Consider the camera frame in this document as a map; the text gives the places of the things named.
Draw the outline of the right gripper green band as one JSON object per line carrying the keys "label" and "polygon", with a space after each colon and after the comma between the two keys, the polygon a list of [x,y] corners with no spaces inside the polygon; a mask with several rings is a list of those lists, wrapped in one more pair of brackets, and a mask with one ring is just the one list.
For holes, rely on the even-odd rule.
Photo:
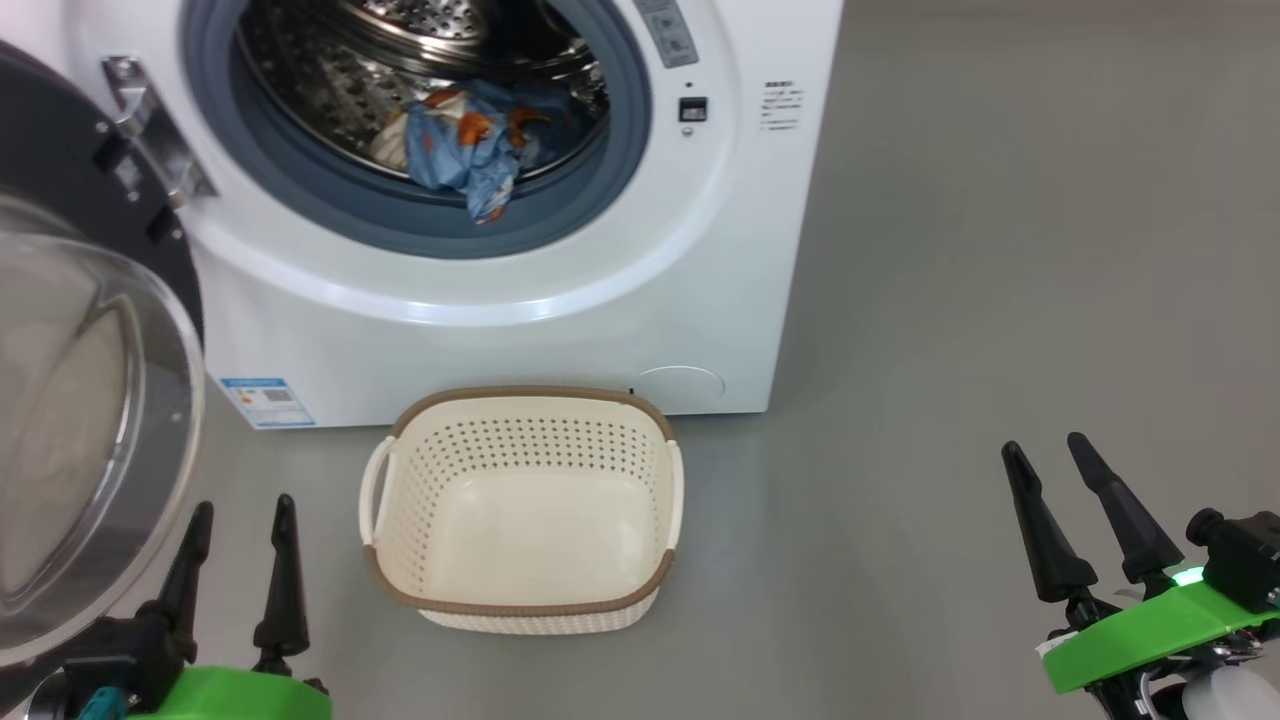
{"label": "right gripper green band", "polygon": [[1002,446],[1036,596],[1068,601],[1068,626],[1036,648],[1053,691],[1088,693],[1107,719],[1275,719],[1277,688],[1247,667],[1277,641],[1277,588],[1240,594],[1185,556],[1089,438],[1068,434],[1085,487],[1098,498],[1129,583],[1155,585],[1128,607],[1085,597],[1098,577],[1068,542],[1042,483],[1015,441]]}

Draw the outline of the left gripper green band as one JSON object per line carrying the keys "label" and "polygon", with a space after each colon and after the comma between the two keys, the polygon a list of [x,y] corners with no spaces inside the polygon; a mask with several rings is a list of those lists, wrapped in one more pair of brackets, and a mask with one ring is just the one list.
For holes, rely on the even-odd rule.
{"label": "left gripper green band", "polygon": [[197,660],[195,615],[198,582],[209,557],[215,507],[196,505],[159,596],[148,614],[163,618],[178,656],[145,666],[125,680],[136,697],[128,719],[332,719],[325,689],[303,676],[297,655],[310,648],[298,518],[294,500],[280,495],[271,524],[275,559],[262,620],[248,664]]}

